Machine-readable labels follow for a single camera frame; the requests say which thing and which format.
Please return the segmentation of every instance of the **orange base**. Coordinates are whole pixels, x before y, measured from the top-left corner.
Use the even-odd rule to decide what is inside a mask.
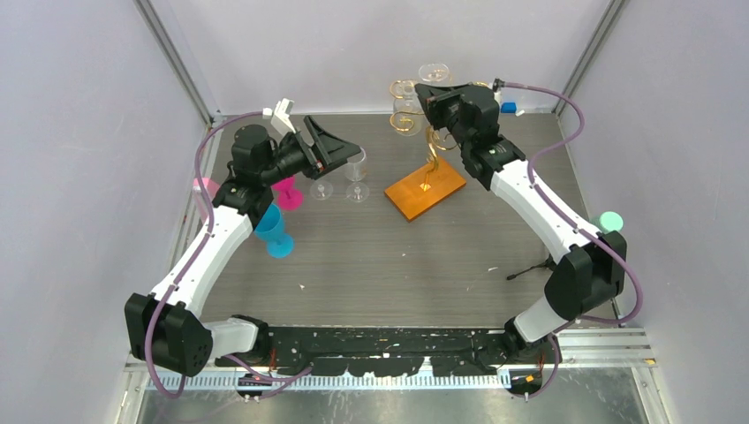
[[[408,222],[465,186],[465,179],[449,163],[440,161],[439,169],[429,175],[429,189],[424,191],[421,187],[427,171],[431,169],[432,164],[427,163],[385,189],[385,195]]]

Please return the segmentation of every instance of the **metal frame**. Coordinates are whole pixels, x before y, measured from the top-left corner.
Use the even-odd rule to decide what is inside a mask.
[[[598,51],[603,45],[603,42],[606,41],[606,37],[609,35],[611,28],[613,28],[616,24],[617,19],[622,12],[622,9],[628,3],[629,0],[609,1],[609,5],[606,7],[606,11],[603,13],[601,20],[598,22],[598,26],[593,32],[593,37],[591,37],[585,50],[583,50],[583,54],[580,57],[578,63],[575,65],[575,69],[572,71],[570,79],[567,80],[567,84],[564,86],[564,91],[562,91],[564,95],[570,97],[575,93],[575,90],[578,88],[580,81],[585,76],[588,67],[590,67],[590,64],[598,54]],[[566,105],[566,102],[559,100],[552,110],[552,113],[555,113],[558,117],[561,117]]]
[[[182,88],[187,92],[190,101],[193,102],[193,105],[203,119],[203,122],[209,124],[212,117],[210,111],[208,111],[208,106],[200,96],[195,81],[193,81],[193,78],[190,76],[190,72],[187,71],[185,62],[182,61],[182,58],[177,53],[177,48],[174,47],[174,43],[169,37],[169,34],[167,34],[166,28],[161,19],[159,19],[158,14],[156,14],[156,10],[151,4],[151,0],[133,0],[133,2],[138,7],[140,14],[143,16],[143,20],[148,25],[148,29],[151,30],[151,34],[156,38],[156,42],[159,44],[167,62],[169,62],[171,69],[177,76],[179,83],[182,84]]]
[[[669,423],[670,417],[660,397],[660,390],[655,383],[654,373],[658,372],[653,351],[643,329],[567,329],[558,335],[559,346],[564,358],[560,368],[629,368],[637,384],[648,420],[653,423]],[[553,365],[545,366],[550,370]],[[268,372],[266,367],[257,367],[261,372]],[[528,365],[504,365],[502,370],[528,369]],[[451,390],[494,388],[501,385],[497,376],[481,377],[432,377],[432,368],[425,361],[416,374],[417,384],[410,384],[409,378],[373,376],[339,377],[306,376],[299,379],[299,390],[409,390],[418,388],[444,388]],[[179,375],[162,371],[167,388],[170,382],[176,384]],[[188,379],[186,390],[234,390],[240,376],[245,374],[241,367],[206,366],[204,371]],[[146,365],[130,357],[125,364],[121,383],[121,403],[117,414],[117,424],[135,424],[138,422],[145,393],[152,390]]]

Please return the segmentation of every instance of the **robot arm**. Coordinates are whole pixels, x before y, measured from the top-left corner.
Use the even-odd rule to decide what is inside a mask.
[[[601,234],[533,174],[534,183],[572,217],[576,228],[559,217],[535,191],[528,179],[525,154],[499,133],[497,99],[502,85],[496,79],[492,88],[417,84],[415,90],[429,123],[436,130],[446,128],[452,134],[468,173],[523,217],[556,263],[543,297],[505,324],[503,344],[512,356],[622,292],[624,270],[579,230],[596,234],[623,258],[626,242],[616,231]]]
[[[175,289],[156,317],[151,344],[157,366],[192,377],[210,360],[229,353],[248,352],[246,356],[258,359],[267,354],[268,337],[263,334],[267,324],[240,315],[204,324],[200,315],[206,297],[229,258],[252,234],[273,201],[270,186],[298,172],[317,179],[360,151],[359,146],[323,130],[311,117],[305,117],[313,139],[307,144],[289,121],[292,104],[283,99],[275,110],[264,111],[264,117],[270,118],[271,124],[285,133],[277,144],[262,125],[246,125],[237,131],[231,148],[230,176],[213,200],[212,233],[208,234],[208,241],[179,284],[175,284],[175,279],[204,243],[207,224],[174,269],[150,294],[134,293],[128,299],[125,321],[132,355],[136,358],[145,359],[148,324],[171,286]]]

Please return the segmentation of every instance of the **metal edge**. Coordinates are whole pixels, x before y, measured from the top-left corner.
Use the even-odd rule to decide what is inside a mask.
[[[206,105],[202,96],[200,96],[200,92],[195,86],[195,81],[193,81],[193,78],[190,76],[190,72],[187,71],[185,62],[179,56],[177,48],[174,46],[174,43],[169,37],[169,34],[167,33],[161,19],[159,19],[154,6],[151,4],[151,1],[133,0],[133,2],[135,3],[136,7],[138,7],[140,16],[143,17],[143,20],[146,22],[148,29],[150,29],[151,34],[156,39],[156,42],[158,43],[159,47],[162,50],[162,53],[166,57],[167,62],[169,62],[171,69],[177,76],[179,83],[187,92],[187,96],[190,97],[190,101],[198,111],[200,118],[202,118],[203,122],[205,122],[206,124],[210,123],[211,113],[208,110],[208,106]]]
[[[629,0],[609,1],[609,5],[606,6],[606,11],[604,11],[603,16],[601,16],[601,20],[598,21],[598,25],[593,32],[593,36],[591,36],[591,39],[588,42],[585,50],[583,50],[583,54],[582,56],[580,56],[578,63],[575,65],[575,69],[572,71],[570,79],[568,79],[567,84],[564,85],[564,90],[562,91],[564,95],[570,97],[575,93],[575,90],[578,88],[580,81],[585,76],[588,67],[590,67],[590,64],[595,59],[595,56],[601,49],[601,46],[606,41],[606,37],[609,35],[611,28],[613,28],[616,24],[617,19],[622,12],[622,9],[628,3]],[[555,113],[558,117],[562,116],[562,112],[564,111],[564,107],[566,106],[566,104],[567,103],[565,101],[559,100],[552,112]]]
[[[123,373],[126,379],[125,386],[122,390],[122,397],[114,419],[115,424],[135,424],[140,415],[140,408],[143,405],[143,398],[146,393],[148,383],[148,373],[146,372],[126,372]]]
[[[663,403],[661,389],[653,378],[653,373],[657,370],[657,367],[648,369],[634,367],[632,368],[632,377],[642,407],[645,409],[647,421],[654,424],[669,424],[673,421]]]

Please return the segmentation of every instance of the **dark gray table surface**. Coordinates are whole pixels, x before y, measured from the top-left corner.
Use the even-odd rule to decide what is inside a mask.
[[[505,276],[542,261],[547,254],[543,244],[510,206],[467,175],[457,150],[443,158],[465,177],[466,187],[408,223],[383,190],[425,163],[423,134],[399,136],[385,115],[316,118],[329,132],[367,151],[363,183],[369,198],[362,203],[346,199],[350,182],[342,169],[326,177],[335,192],[325,201],[309,197],[311,182],[298,178],[305,202],[284,213],[287,232],[296,241],[294,252],[275,260],[251,236],[216,282],[204,322],[247,314],[275,325],[498,327],[541,296],[549,271],[535,270],[513,281]],[[300,117],[293,121],[304,127]],[[260,120],[223,132],[214,180],[226,177],[235,131],[251,122]],[[502,117],[500,123],[502,133],[528,155],[562,137],[550,114]],[[538,172],[584,213],[564,149],[540,160]],[[613,316],[610,306],[596,313]]]

